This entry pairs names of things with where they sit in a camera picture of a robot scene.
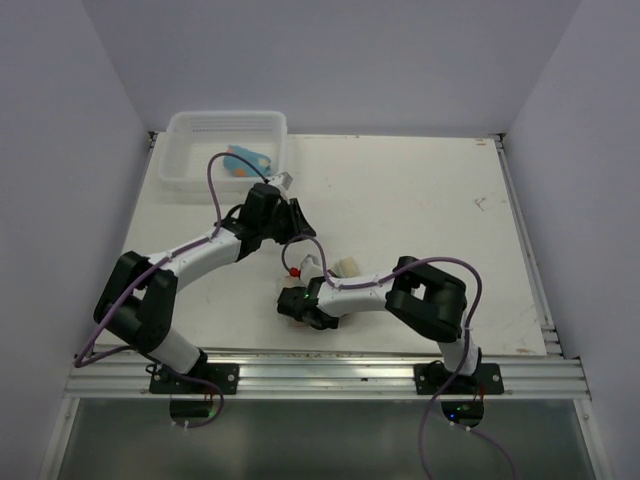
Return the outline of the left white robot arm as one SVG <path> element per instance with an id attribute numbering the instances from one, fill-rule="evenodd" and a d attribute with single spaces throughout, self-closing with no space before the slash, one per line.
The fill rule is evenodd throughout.
<path id="1" fill-rule="evenodd" d="M 165 253 L 129 251 L 118 259 L 94 310 L 94 321 L 135 351 L 169 367 L 185 392 L 208 379 L 204 353 L 172 327 L 181 289 L 257 251 L 266 240 L 285 245 L 314 237 L 297 199 L 258 183 L 245 201 L 219 218 L 213 230 Z"/>

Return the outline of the blue polka dot towel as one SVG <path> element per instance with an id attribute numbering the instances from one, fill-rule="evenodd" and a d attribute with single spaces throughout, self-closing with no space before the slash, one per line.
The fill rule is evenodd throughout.
<path id="1" fill-rule="evenodd" d="M 229 145 L 228 154 L 223 158 L 223 166 L 234 177 L 269 177 L 272 175 L 272 161 L 262 153 L 239 145 Z"/>

